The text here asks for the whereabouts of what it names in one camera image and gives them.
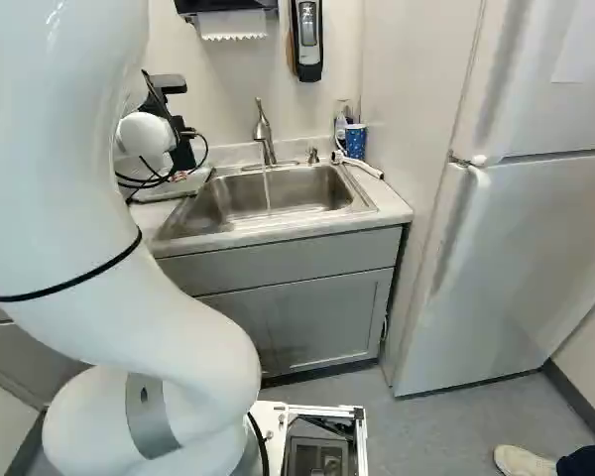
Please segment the refrigerator door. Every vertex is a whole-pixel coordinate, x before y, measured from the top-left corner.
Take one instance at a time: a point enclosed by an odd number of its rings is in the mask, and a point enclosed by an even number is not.
[[[595,0],[486,3],[452,149],[487,166],[595,150]]]
[[[457,223],[432,230],[398,396],[535,369],[595,303],[595,154],[469,173]]]

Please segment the baseboard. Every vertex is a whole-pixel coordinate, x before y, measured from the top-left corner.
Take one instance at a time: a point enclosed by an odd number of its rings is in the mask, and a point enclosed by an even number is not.
[[[507,382],[509,380],[520,379],[521,377],[526,377],[527,375],[533,375],[533,374],[536,374],[537,372],[539,372],[539,369],[527,370],[525,372],[518,372],[516,374],[509,374],[509,375],[503,375],[501,377],[494,377],[492,379],[479,380],[478,382],[471,382],[469,384],[454,385],[452,387],[444,387],[442,389],[428,390],[426,392],[417,392],[415,394],[399,395],[399,396],[396,396],[396,398],[397,398],[397,400],[403,401],[403,400],[419,399],[422,397],[432,397],[434,395],[440,395],[440,394],[449,394],[451,392],[456,392],[459,390],[475,389],[476,387],[483,387],[485,385],[498,384],[500,382]]]
[[[13,379],[9,378],[7,375],[3,374],[0,371],[0,388],[5,392],[10,393],[16,399],[21,401],[22,403],[28,405],[29,407],[41,412],[45,409],[44,402],[34,395],[33,393],[29,392],[24,386],[20,385],[19,383],[15,382]]]
[[[557,391],[564,397],[568,404],[575,410],[586,425],[595,433],[595,409],[584,398],[577,387],[568,380],[568,377],[561,371],[555,362],[548,359],[542,366],[542,372],[550,380]]]
[[[40,412],[4,476],[24,476],[29,472],[42,448],[42,425],[46,414],[46,412]]]
[[[323,379],[324,377],[333,377],[335,375],[348,374],[350,372],[359,372],[369,369],[379,363],[378,359],[361,360],[358,362],[349,362],[346,364],[337,364],[323,369],[305,370],[295,372],[294,374],[281,375],[278,377],[269,377],[262,380],[262,388],[269,389],[281,385],[297,384],[309,380]]]

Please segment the faucet handle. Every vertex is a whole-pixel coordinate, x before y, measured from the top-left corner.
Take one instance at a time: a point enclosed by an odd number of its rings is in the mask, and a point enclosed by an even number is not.
[[[269,119],[267,119],[267,114],[265,114],[265,109],[262,107],[261,98],[256,98],[256,105],[258,106],[258,112],[260,113],[260,118],[258,119],[258,121],[262,122],[267,127],[271,126],[271,124],[269,123]]]
[[[310,146],[306,153],[308,154],[308,164],[312,166],[313,164],[319,164],[319,155],[317,151],[317,147]]]

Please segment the cabinet door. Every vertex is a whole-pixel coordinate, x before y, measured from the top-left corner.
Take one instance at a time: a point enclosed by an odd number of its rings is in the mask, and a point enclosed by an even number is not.
[[[271,287],[271,338],[283,373],[374,358],[393,270]]]
[[[0,386],[42,408],[61,386],[86,368],[41,344],[12,323],[0,323]]]
[[[252,290],[199,297],[198,300],[222,312],[240,325],[249,334],[258,350],[263,373],[267,375],[276,373],[278,362],[269,333],[269,311],[272,306],[268,294],[261,293],[260,290]]]
[[[267,376],[377,357],[392,268],[201,297],[254,341]]]

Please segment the sink basin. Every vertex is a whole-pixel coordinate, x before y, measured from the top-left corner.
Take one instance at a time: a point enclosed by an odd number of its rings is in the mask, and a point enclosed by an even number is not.
[[[159,240],[236,229],[291,224],[312,216],[370,211],[374,205],[345,169],[331,165],[267,170],[217,170],[199,191],[168,218]]]

